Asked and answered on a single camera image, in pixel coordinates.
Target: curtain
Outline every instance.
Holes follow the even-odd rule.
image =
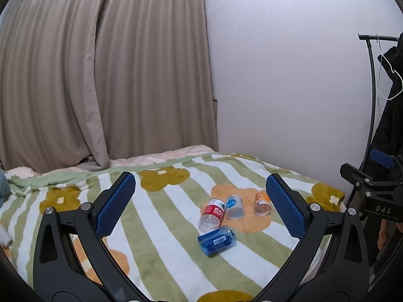
[[[37,172],[107,167],[94,82],[102,0],[10,0],[0,26],[0,156]]]
[[[95,84],[112,159],[218,148],[204,0],[107,0]]]

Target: striped blanket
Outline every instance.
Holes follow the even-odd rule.
[[[274,277],[298,240],[289,235],[274,208],[264,217],[253,214],[255,194],[265,189],[271,173],[279,173],[307,201],[317,201],[325,209],[339,211],[344,197],[296,172],[238,154],[209,153],[92,173],[12,177],[12,195],[0,209],[0,220],[14,240],[12,263],[29,285],[36,236],[46,207],[66,211],[93,202],[123,171],[136,177],[136,192],[104,243],[133,283],[154,301],[196,302],[223,292],[221,301],[225,296],[248,301]],[[224,223],[235,231],[237,243],[208,258],[197,242],[200,211],[211,197],[225,200],[233,194],[242,197],[245,216]],[[72,239],[87,276],[99,281],[78,238]]]

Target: pillow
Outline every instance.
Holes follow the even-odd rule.
[[[9,183],[4,175],[4,172],[0,170],[0,207],[4,201],[8,198],[10,193]]]

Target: blue plastic bottle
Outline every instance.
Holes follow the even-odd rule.
[[[219,251],[235,245],[237,237],[228,226],[222,226],[210,233],[197,237],[200,247],[206,256],[211,256]]]

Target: bottle with orange label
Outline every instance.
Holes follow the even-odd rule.
[[[272,210],[272,205],[269,196],[265,190],[261,190],[255,195],[255,208],[253,213],[259,217],[268,215]]]
[[[199,220],[199,230],[202,233],[208,233],[220,227],[221,220],[225,213],[225,203],[219,199],[211,199],[208,201],[207,207],[204,208],[203,214]]]

